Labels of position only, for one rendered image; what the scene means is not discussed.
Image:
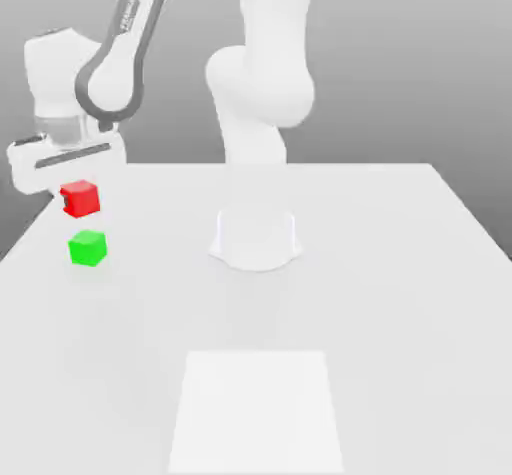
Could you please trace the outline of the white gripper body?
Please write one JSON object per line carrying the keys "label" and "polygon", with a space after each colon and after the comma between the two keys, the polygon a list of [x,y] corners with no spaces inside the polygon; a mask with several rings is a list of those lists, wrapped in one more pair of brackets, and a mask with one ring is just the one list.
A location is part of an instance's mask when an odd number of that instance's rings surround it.
{"label": "white gripper body", "polygon": [[93,135],[81,147],[56,146],[50,137],[38,134],[11,143],[7,148],[14,187],[23,194],[42,191],[55,194],[65,183],[95,182],[126,163],[124,140],[117,131]]}

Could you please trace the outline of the small green cube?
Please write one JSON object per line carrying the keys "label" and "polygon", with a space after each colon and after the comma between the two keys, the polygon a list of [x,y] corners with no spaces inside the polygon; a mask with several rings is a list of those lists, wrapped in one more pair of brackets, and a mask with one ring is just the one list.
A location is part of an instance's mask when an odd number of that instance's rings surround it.
{"label": "small green cube", "polygon": [[73,264],[97,266],[107,255],[106,235],[103,232],[82,230],[68,241]]}

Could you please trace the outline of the small red cube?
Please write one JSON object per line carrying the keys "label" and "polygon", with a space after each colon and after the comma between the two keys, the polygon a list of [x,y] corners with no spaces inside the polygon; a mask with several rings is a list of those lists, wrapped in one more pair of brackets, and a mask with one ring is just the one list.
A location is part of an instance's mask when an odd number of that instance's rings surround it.
{"label": "small red cube", "polygon": [[100,211],[98,188],[86,180],[63,184],[60,194],[64,199],[63,211],[74,218]]}

